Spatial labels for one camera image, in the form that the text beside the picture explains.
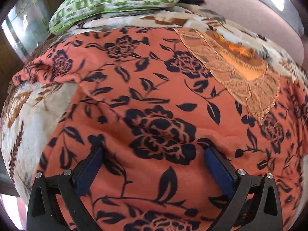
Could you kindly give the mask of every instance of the silver bolt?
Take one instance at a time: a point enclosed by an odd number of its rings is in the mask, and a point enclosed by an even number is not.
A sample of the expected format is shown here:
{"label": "silver bolt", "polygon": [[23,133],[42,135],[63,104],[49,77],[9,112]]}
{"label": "silver bolt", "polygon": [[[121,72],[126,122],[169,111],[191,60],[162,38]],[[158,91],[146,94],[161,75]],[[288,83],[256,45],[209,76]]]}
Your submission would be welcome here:
{"label": "silver bolt", "polygon": [[35,175],[35,178],[36,178],[36,179],[39,179],[39,178],[41,178],[41,176],[42,176],[42,173],[41,173],[41,172],[38,172],[38,173]]}
{"label": "silver bolt", "polygon": [[244,176],[246,174],[246,171],[244,169],[239,169],[238,174]]}
{"label": "silver bolt", "polygon": [[63,172],[65,176],[69,176],[72,173],[72,170],[68,169]]}
{"label": "silver bolt", "polygon": [[274,177],[272,173],[267,173],[266,176],[267,176],[267,178],[269,178],[269,179],[273,179],[273,177]]}

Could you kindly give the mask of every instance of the wrinkled cloth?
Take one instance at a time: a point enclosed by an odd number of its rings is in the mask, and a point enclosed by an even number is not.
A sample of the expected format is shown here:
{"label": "wrinkled cloth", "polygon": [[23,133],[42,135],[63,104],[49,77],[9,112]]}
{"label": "wrinkled cloth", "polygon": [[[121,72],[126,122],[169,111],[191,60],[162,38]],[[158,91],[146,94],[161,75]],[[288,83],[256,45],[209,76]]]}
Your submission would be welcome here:
{"label": "wrinkled cloth", "polygon": [[[189,38],[190,33],[181,34]],[[73,169],[91,148],[102,146],[104,166],[82,201],[103,230],[206,230],[228,200],[204,164],[204,149],[211,145],[236,169],[274,174],[287,230],[301,199],[301,165],[308,148],[303,84],[266,67],[279,89],[259,125],[235,99],[241,90],[227,87],[228,77],[215,78],[217,72],[231,74],[232,68],[242,84],[252,84],[261,69],[247,72],[251,66],[239,68],[236,61],[252,53],[242,45],[222,47],[212,38],[207,58],[201,58],[198,46],[181,34],[134,27],[80,34],[17,73],[15,85],[33,79],[78,84],[38,171],[49,177]],[[209,40],[210,35],[200,35]],[[231,49],[242,54],[232,59]],[[217,61],[225,70],[215,70]]]}

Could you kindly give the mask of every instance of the embroidered neckline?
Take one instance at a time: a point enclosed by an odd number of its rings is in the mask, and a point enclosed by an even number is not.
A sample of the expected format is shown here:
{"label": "embroidered neckline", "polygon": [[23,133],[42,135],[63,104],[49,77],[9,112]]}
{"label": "embroidered neckline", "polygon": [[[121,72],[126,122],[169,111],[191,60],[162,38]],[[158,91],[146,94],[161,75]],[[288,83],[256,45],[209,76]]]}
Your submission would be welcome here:
{"label": "embroidered neckline", "polygon": [[259,67],[250,68],[252,72],[253,70],[263,72],[256,79],[247,80],[220,54],[223,52],[232,57],[232,53],[223,48],[212,37],[196,29],[175,28],[174,30],[190,53],[204,64],[213,77],[229,91],[235,100],[248,108],[251,115],[261,125],[264,116],[274,107],[278,99],[280,75],[265,64],[265,67],[260,66],[264,70]]}

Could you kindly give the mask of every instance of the pink surface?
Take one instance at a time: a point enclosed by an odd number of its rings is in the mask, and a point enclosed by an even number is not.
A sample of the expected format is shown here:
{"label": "pink surface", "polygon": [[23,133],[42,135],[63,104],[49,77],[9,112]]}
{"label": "pink surface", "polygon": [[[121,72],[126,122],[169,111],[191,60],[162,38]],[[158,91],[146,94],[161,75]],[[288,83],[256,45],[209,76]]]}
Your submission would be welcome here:
{"label": "pink surface", "polygon": [[304,60],[301,38],[279,15],[258,0],[205,0],[202,7],[213,10],[283,47],[298,63]]}

